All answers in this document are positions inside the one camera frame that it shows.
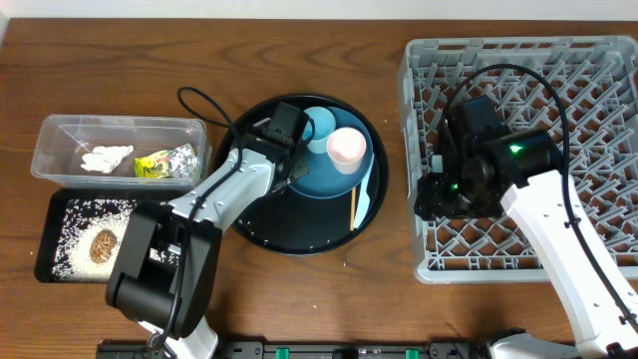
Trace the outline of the brown walnut shell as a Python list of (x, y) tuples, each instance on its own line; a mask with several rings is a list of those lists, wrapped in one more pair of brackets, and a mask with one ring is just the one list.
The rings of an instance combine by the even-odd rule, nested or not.
[(91, 243), (89, 254), (94, 263), (106, 263), (112, 256), (118, 243), (116, 235), (109, 229), (101, 230)]

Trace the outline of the light blue cup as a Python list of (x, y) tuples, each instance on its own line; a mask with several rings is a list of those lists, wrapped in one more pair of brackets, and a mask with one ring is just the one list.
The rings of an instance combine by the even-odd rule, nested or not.
[(304, 113), (313, 121), (307, 123), (302, 139), (308, 141), (307, 149), (313, 154), (325, 154), (329, 136), (336, 129), (336, 118), (332, 112), (323, 107), (311, 107)]

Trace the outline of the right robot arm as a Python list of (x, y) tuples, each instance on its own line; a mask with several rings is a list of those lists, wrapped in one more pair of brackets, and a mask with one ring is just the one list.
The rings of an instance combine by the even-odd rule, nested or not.
[(421, 178), (423, 219), (507, 215), (531, 244), (583, 358), (637, 355), (637, 293), (583, 209), (565, 154), (538, 129), (442, 123), (443, 169)]

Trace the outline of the dark blue plate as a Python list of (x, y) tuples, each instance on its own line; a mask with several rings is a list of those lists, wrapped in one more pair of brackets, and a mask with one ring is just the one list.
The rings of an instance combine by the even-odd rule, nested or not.
[(340, 196), (358, 185), (368, 172), (374, 152), (369, 123), (365, 117), (360, 118), (338, 107), (326, 107), (326, 110), (335, 117), (337, 129), (354, 128), (361, 132), (366, 139), (367, 148), (360, 167), (351, 175), (339, 173), (327, 153), (314, 154), (306, 151), (303, 154), (308, 174), (293, 182), (290, 187), (302, 195), (319, 199)]

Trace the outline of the white tissue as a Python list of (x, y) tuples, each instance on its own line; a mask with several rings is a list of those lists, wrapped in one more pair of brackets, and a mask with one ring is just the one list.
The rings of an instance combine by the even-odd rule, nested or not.
[(82, 156), (81, 168), (87, 172), (110, 174), (134, 149), (133, 146), (95, 147)]

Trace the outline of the yellow snack wrapper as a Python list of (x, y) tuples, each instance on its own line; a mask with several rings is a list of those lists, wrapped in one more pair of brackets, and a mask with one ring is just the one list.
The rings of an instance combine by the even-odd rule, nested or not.
[(188, 179), (197, 166), (198, 156), (191, 144), (134, 159), (135, 175), (143, 179)]

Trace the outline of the pink cup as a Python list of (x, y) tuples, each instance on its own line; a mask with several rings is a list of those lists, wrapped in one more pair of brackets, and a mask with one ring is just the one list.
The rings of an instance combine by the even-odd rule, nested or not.
[(327, 141), (327, 154), (342, 175), (352, 175), (360, 167), (366, 149), (366, 138), (355, 128), (339, 128)]

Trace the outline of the cooked white rice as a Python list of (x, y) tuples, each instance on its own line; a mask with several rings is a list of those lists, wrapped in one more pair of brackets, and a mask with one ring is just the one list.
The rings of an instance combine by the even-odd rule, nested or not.
[[(136, 199), (70, 199), (65, 207), (52, 274), (61, 282), (107, 282), (111, 276)], [(94, 263), (89, 249), (103, 229), (111, 230), (118, 243), (113, 256)]]

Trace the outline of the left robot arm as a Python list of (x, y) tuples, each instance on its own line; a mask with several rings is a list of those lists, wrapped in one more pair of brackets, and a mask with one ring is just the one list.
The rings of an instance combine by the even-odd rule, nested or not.
[(305, 146), (301, 130), (241, 135), (225, 162), (196, 188), (132, 211), (106, 301), (151, 332), (147, 351), (213, 356), (218, 336), (205, 312), (223, 233), (254, 201), (288, 185)]

